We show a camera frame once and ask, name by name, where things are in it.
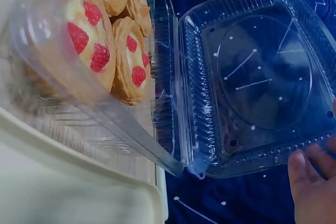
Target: raspberry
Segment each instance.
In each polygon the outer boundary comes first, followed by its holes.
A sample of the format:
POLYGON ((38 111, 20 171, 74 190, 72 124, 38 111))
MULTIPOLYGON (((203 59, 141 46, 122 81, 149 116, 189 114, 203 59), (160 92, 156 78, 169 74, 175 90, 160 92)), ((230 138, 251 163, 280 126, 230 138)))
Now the raspberry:
POLYGON ((142 62, 143 62, 143 65, 144 65, 145 67, 147 67, 148 64, 150 63, 150 61, 149 61, 149 57, 148 57, 147 54, 142 53, 142 62))
POLYGON ((101 12, 97 5, 84 1, 83 6, 85 9, 85 16, 88 17, 88 21, 91 25, 95 26, 101 19, 101 12))
POLYGON ((95 44, 91 58, 90 68, 99 73, 110 60, 109 49, 101 44, 95 44))
POLYGON ((139 66, 133 68, 132 81, 135 86, 140 87, 143 81, 146 79, 146 71, 139 66))
POLYGON ((126 45, 128 50, 130 50, 131 52, 135 52, 136 49, 138 48, 137 41, 133 39, 131 36, 127 36, 126 45))
POLYGON ((76 26, 74 23, 68 22, 68 30, 76 52, 81 54, 89 42, 89 36, 85 31, 76 26))

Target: finger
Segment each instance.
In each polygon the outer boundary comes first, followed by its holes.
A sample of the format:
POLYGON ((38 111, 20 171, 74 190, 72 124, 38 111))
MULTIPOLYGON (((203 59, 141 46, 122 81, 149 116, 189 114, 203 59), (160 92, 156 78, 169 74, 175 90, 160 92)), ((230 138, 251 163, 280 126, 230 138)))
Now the finger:
POLYGON ((296 151, 289 157, 288 175, 293 200, 297 202, 301 192, 311 185, 302 151, 296 151))
POLYGON ((332 153, 336 153, 336 137, 331 137, 327 140, 327 148, 332 153))
POLYGON ((336 160, 331 157, 320 145, 315 144, 307 148, 306 154, 321 173, 327 178, 336 176, 336 160))
POLYGON ((310 182, 312 183, 318 183, 325 181, 320 174, 316 171, 316 169, 312 166, 310 161, 307 159, 307 157, 304 157, 304 161, 306 162, 306 171, 308 174, 308 177, 310 179, 310 182))

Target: clear plastic container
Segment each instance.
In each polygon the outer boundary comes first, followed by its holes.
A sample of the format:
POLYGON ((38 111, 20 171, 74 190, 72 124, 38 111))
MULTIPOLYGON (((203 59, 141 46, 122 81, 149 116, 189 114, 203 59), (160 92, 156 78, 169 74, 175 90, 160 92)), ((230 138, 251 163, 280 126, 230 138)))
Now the clear plastic container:
POLYGON ((57 123, 58 134, 40 129, 53 138, 139 152, 176 176, 187 166, 230 177, 285 164, 291 151, 335 133, 336 43, 303 0, 211 0, 180 20, 171 0, 148 0, 152 88, 136 106, 73 57, 66 2, 20 0, 8 26, 13 90, 27 111, 19 118, 35 111, 57 123), (59 95, 41 94, 25 64, 59 95))
POLYGON ((1 84, 8 87, 8 93, 0 94, 1 106, 60 142, 69 144, 76 138, 83 140, 84 147, 89 144, 108 154, 141 153, 179 175, 184 164, 174 150, 179 128, 172 96, 171 48, 177 19, 171 1, 147 0, 153 26, 153 35, 146 39, 152 78, 148 97, 136 106, 116 100, 78 57, 73 57, 77 53, 64 30, 67 1, 18 0, 12 9, 2 38, 1 84), (38 76, 27 74, 26 65, 38 76), (62 75, 55 78, 56 72, 62 75), (57 94, 39 87, 40 78, 57 94))
POLYGON ((336 133, 335 40, 303 0, 211 0, 179 22, 196 170, 285 164, 336 133))

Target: plastic tray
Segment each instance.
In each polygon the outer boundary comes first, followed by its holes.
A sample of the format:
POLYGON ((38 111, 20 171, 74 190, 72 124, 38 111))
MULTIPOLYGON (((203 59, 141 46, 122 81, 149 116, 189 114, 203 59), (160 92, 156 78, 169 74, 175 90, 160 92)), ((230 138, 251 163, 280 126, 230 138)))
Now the plastic tray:
POLYGON ((75 52, 66 45, 68 40, 64 38, 69 39, 69 34, 61 32, 66 2, 18 0, 12 8, 2 37, 2 85, 8 92, 2 93, 1 106, 60 142, 75 138, 108 154, 141 153, 169 172, 180 174, 184 164, 174 150, 179 129, 173 111, 171 50, 177 19, 170 0, 148 0, 154 31, 146 40, 152 59, 152 85, 148 98, 137 106, 126 106, 114 99, 80 61, 67 62, 75 52), (49 66, 64 75, 55 79, 45 65, 39 64, 34 50, 47 55, 49 66), (26 64, 59 95, 45 90, 42 93, 36 79, 27 74, 26 64), (66 89, 65 82, 73 89, 66 89))
POLYGON ((118 174, 0 109, 0 222, 164 223, 155 186, 118 174))
POLYGON ((303 0, 211 0, 179 22, 196 173, 287 163, 336 133, 335 40, 303 0))

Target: blue patterned fabric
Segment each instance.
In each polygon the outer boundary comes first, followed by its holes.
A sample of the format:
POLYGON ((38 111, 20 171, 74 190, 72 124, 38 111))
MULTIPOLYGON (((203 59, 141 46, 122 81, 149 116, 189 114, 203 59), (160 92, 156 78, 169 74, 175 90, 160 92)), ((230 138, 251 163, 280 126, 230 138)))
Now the blue patterned fabric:
MULTIPOLYGON (((181 17, 207 0, 172 0, 181 17)), ((336 0, 306 0, 336 36, 336 0)), ((294 223, 286 166, 229 179, 199 180, 187 170, 166 174, 169 219, 166 223, 294 223)))

